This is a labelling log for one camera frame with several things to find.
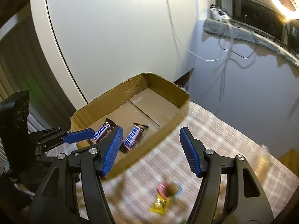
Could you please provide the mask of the egg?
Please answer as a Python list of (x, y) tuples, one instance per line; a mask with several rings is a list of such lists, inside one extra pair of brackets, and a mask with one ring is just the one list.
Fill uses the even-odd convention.
[(157, 186), (158, 193), (163, 198), (174, 198), (182, 194), (182, 187), (174, 182), (162, 182)]

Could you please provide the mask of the left Snickers bar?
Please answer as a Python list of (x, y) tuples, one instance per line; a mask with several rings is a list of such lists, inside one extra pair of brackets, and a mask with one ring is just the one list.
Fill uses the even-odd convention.
[(106, 118), (105, 122), (98, 129), (98, 131), (95, 132), (94, 136), (88, 140), (88, 142), (90, 144), (99, 143), (102, 139), (109, 136), (115, 126), (116, 124), (112, 120)]

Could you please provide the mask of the snickers bar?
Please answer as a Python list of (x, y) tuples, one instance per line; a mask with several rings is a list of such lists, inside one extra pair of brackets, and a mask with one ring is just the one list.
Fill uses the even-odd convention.
[(148, 125), (133, 123), (133, 127), (124, 138), (121, 146), (120, 151), (123, 153), (127, 153), (131, 151), (134, 146), (139, 142), (141, 137), (143, 136), (143, 132), (148, 129)]
[(116, 124), (112, 120), (106, 118), (105, 122), (98, 129), (98, 131), (95, 132), (94, 136), (88, 140), (88, 142), (90, 144), (99, 143), (102, 139), (109, 136), (115, 126)]

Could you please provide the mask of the right Snickers bar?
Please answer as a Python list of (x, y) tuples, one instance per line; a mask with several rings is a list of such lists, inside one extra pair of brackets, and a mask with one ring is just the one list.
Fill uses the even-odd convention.
[(121, 146), (120, 151), (123, 153), (127, 153), (131, 151), (134, 146), (139, 142), (141, 137), (143, 136), (143, 132), (148, 129), (148, 125), (133, 123), (133, 127), (124, 138)]

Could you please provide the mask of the brown cardboard box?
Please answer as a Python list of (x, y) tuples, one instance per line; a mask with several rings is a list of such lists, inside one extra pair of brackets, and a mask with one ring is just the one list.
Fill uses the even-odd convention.
[(152, 73), (136, 75), (75, 112), (70, 119), (73, 131), (99, 130), (105, 119), (123, 128), (127, 136), (134, 123), (148, 126), (133, 149), (119, 152), (113, 178), (163, 141), (187, 114), (190, 95), (183, 88)]

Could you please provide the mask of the yellow snack packet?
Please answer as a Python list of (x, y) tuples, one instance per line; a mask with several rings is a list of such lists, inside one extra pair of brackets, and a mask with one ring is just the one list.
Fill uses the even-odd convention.
[(158, 194), (154, 204), (149, 208), (149, 210), (154, 213), (165, 214), (168, 204), (169, 204), (168, 199)]

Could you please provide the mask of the plaid beige tablecloth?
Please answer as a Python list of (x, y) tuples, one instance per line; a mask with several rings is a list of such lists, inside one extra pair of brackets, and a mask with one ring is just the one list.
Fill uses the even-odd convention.
[[(246, 135), (201, 106), (190, 103), (179, 127), (130, 168), (102, 182), (116, 223), (180, 223), (187, 220), (201, 179), (191, 172), (179, 141), (180, 128), (185, 126), (205, 147), (221, 156), (242, 154), (250, 158), (258, 150), (258, 145)], [(162, 215), (150, 211), (161, 181), (173, 181), (182, 186), (182, 195), (171, 202), (166, 214)]]

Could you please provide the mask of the white cabinet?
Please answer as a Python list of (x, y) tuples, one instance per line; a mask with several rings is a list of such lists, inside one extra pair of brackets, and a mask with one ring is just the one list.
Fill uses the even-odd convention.
[(76, 109), (137, 74), (194, 68), (214, 0), (30, 0), (50, 69)]

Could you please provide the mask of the grey windowsill mat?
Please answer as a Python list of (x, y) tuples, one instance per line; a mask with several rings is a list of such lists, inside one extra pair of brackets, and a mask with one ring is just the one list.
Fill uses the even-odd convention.
[[(231, 28), (233, 30), (233, 37), (235, 41), (262, 46), (276, 55), (282, 56), (286, 61), (298, 67), (298, 57), (292, 55), (277, 43), (257, 33), (250, 32), (248, 29), (238, 28), (235, 26), (231, 26)], [(207, 19), (204, 22), (203, 29), (207, 34), (217, 36), (219, 38), (230, 38), (229, 28), (226, 23)]]

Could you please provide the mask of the white power strip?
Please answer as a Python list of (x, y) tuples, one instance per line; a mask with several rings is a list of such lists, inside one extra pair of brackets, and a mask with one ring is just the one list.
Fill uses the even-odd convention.
[(210, 7), (210, 17), (212, 20), (219, 22), (226, 22), (231, 19), (231, 17), (220, 7)]

